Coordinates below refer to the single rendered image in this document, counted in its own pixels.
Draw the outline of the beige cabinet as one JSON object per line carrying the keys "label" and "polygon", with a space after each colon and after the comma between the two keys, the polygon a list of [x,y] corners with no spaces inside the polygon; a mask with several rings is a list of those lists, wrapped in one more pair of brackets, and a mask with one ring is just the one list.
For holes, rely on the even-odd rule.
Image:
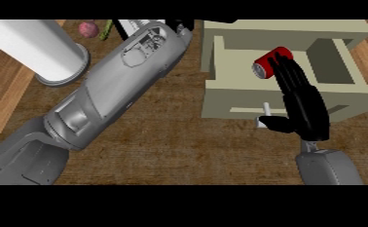
{"label": "beige cabinet", "polygon": [[272,50],[285,46],[304,51],[316,39],[341,39],[351,49],[368,38],[363,19],[238,19],[233,23],[202,22],[202,52],[209,53],[214,37],[232,50]]}

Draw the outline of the beige open drawer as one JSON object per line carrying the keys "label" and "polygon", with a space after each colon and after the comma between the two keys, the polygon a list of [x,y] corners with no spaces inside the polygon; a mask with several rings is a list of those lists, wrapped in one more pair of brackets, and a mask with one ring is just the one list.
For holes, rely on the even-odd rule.
{"label": "beige open drawer", "polygon": [[[306,51],[291,51],[310,83],[320,92],[368,94],[368,84],[341,39],[316,39]],[[266,50],[229,50],[214,37],[214,80],[209,89],[276,91],[276,80],[261,80],[251,71],[252,61]]]}

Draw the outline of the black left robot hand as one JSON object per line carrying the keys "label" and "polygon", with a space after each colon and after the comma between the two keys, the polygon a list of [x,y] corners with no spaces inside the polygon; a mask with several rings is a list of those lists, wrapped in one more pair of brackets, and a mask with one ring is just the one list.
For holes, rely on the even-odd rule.
{"label": "black left robot hand", "polygon": [[192,19],[167,19],[165,24],[174,31],[178,31],[181,28],[186,28],[187,30],[193,29]]}

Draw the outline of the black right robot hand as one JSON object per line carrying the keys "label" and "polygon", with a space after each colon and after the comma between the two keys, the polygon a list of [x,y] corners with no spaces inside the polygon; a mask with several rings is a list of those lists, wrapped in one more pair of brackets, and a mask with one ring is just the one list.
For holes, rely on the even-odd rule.
{"label": "black right robot hand", "polygon": [[283,94],[286,117],[260,116],[258,121],[275,132],[295,132],[306,141],[329,139],[329,114],[323,98],[310,85],[304,72],[292,59],[275,54],[267,58]]}

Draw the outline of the red can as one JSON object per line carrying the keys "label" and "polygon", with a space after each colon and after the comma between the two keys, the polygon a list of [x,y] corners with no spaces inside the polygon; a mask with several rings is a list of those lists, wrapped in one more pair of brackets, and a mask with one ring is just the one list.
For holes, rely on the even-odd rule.
{"label": "red can", "polygon": [[277,47],[252,62],[252,73],[260,79],[269,79],[273,76],[273,68],[269,63],[269,58],[276,58],[276,55],[292,58],[289,49],[286,47]]}

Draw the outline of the green long vegetable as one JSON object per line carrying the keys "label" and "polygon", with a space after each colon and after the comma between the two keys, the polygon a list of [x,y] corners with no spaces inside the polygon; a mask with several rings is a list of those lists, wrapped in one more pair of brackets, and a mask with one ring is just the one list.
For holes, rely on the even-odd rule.
{"label": "green long vegetable", "polygon": [[112,29],[112,25],[113,25],[113,21],[110,19],[106,20],[106,23],[105,23],[105,27],[99,33],[99,40],[100,41],[105,41],[107,39],[107,36],[109,36],[109,32],[110,32],[110,29]]}

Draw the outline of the beige drawer front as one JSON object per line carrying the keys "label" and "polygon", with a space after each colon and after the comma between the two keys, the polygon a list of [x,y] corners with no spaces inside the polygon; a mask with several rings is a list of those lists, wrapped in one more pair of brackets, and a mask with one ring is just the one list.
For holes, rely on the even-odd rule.
{"label": "beige drawer front", "polygon": [[[320,92],[320,96],[332,122],[368,112],[368,94]],[[201,117],[254,120],[264,114],[264,102],[272,115],[288,115],[280,91],[207,89]]]}

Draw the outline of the purple round vegetable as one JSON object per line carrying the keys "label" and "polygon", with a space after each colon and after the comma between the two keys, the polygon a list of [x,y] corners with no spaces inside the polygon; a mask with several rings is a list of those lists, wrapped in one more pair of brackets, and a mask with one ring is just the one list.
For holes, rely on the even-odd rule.
{"label": "purple round vegetable", "polygon": [[93,38],[99,34],[99,28],[93,21],[85,21],[78,25],[78,33],[84,38]]}

